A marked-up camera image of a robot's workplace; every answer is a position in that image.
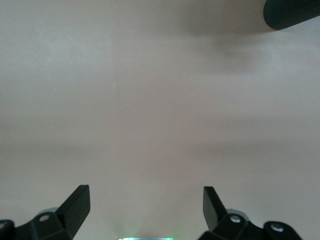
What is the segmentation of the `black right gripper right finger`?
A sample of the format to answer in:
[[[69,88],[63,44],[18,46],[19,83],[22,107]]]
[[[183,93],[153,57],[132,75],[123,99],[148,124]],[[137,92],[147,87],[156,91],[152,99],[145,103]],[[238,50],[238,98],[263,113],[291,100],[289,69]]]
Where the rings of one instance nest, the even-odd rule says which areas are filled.
[[[202,211],[208,230],[200,240],[300,240],[288,224],[267,221],[260,228],[241,211],[227,210],[212,186],[203,188]]]

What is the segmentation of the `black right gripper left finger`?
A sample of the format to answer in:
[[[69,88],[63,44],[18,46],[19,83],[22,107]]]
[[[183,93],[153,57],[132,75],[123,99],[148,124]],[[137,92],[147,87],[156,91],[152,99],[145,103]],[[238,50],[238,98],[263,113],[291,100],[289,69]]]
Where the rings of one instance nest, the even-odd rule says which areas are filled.
[[[72,240],[91,209],[90,187],[79,185],[55,210],[42,211],[29,222],[15,226],[14,221],[0,221],[2,240]]]

